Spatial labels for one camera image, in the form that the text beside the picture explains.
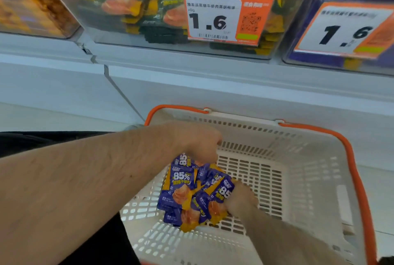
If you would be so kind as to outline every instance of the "orange price tag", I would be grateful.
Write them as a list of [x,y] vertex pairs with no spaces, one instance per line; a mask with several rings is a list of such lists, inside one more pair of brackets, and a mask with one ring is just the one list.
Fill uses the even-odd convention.
[[393,4],[325,2],[294,51],[376,59],[393,44]]
[[184,0],[191,40],[257,46],[274,0]]

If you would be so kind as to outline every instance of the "qr code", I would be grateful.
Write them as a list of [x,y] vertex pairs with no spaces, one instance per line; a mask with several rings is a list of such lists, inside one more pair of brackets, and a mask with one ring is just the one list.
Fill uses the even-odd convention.
[[261,16],[257,16],[255,12],[244,15],[242,18],[241,32],[257,32]]

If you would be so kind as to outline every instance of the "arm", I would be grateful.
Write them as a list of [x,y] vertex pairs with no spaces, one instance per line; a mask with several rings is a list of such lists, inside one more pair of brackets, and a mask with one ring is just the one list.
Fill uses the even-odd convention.
[[257,198],[244,184],[236,183],[224,203],[240,218],[264,265],[348,265],[321,240],[257,209]]
[[58,264],[186,152],[216,162],[220,133],[170,122],[0,159],[2,264]]

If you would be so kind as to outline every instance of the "white plastic basket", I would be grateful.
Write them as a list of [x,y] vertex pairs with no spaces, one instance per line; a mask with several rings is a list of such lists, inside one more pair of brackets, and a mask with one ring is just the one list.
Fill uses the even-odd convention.
[[[350,143],[339,133],[184,106],[158,106],[145,125],[167,120],[207,123],[219,129],[218,165],[258,194],[260,209],[325,241],[354,265],[375,265],[376,244],[367,196]],[[162,222],[156,208],[166,169],[121,210],[141,260],[155,264],[261,264],[241,222],[183,233]],[[349,197],[355,236],[346,240],[337,187]]]

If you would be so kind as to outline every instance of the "white floor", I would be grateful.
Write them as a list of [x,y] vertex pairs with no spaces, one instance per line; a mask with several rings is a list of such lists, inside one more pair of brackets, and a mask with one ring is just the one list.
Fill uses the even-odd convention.
[[[0,103],[0,131],[121,131],[130,123],[106,121]],[[394,255],[394,171],[359,166],[376,230],[378,257]]]

